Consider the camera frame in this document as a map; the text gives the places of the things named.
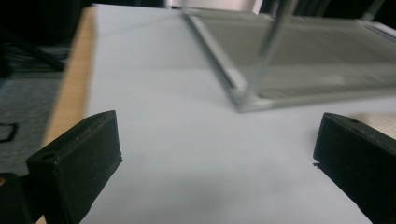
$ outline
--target black 3d-printed part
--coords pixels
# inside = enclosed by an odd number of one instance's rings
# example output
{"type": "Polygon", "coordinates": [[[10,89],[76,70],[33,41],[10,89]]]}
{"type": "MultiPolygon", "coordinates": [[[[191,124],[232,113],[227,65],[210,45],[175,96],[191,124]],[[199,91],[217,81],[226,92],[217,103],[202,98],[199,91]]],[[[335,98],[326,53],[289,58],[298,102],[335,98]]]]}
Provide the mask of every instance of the black 3d-printed part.
{"type": "Polygon", "coordinates": [[[21,181],[17,175],[0,174],[0,195],[0,223],[32,223],[21,181]]]}
{"type": "Polygon", "coordinates": [[[396,140],[357,121],[325,113],[314,158],[373,223],[396,223],[396,140]]]}
{"type": "Polygon", "coordinates": [[[115,111],[84,119],[29,158],[47,222],[79,223],[121,161],[115,111]]]}

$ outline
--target white paper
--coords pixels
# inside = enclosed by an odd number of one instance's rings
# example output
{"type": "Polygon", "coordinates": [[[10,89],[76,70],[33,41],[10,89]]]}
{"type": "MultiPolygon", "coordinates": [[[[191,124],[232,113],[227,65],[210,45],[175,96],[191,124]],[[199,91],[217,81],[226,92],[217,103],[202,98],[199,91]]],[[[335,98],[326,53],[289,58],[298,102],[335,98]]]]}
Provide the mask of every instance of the white paper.
{"type": "Polygon", "coordinates": [[[123,163],[82,223],[370,223],[313,166],[324,112],[395,97],[238,114],[177,10],[97,6],[88,114],[115,109],[123,163]]]}

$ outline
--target black stand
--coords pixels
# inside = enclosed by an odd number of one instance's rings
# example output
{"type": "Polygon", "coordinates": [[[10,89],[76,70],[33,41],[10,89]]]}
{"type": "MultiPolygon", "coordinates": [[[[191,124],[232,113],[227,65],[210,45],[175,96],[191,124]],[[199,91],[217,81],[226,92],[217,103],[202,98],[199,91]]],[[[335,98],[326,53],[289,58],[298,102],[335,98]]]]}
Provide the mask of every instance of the black stand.
{"type": "Polygon", "coordinates": [[[64,70],[64,63],[59,62],[48,53],[42,51],[41,49],[38,49],[35,46],[28,44],[24,40],[20,39],[19,37],[13,35],[12,33],[2,28],[0,28],[0,39],[10,42],[13,45],[17,46],[18,48],[26,50],[27,52],[31,53],[33,56],[37,57],[38,60],[48,64],[56,71],[62,72],[64,70]]]}

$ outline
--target screw hole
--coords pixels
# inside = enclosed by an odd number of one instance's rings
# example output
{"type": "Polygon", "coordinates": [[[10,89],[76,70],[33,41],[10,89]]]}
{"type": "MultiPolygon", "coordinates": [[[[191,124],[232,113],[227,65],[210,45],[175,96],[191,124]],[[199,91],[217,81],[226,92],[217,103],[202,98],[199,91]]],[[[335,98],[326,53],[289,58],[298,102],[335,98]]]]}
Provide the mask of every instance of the screw hole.
{"type": "Polygon", "coordinates": [[[44,161],[46,161],[46,160],[52,159],[52,158],[54,158],[54,157],[55,157],[55,154],[50,153],[50,154],[47,154],[47,155],[43,156],[42,159],[43,159],[44,161]]]}

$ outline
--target floor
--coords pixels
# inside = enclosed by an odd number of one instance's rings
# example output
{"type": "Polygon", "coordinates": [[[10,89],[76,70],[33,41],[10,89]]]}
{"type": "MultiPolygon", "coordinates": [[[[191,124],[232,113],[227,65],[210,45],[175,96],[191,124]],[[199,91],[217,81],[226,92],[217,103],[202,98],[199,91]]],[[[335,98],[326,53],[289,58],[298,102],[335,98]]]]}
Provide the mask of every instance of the floor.
{"type": "MultiPolygon", "coordinates": [[[[67,48],[44,49],[61,61],[67,48]]],[[[42,148],[42,139],[62,79],[55,72],[22,50],[7,46],[13,73],[0,78],[0,173],[27,175],[25,160],[42,148]],[[18,126],[12,141],[2,142],[18,126]]]]}

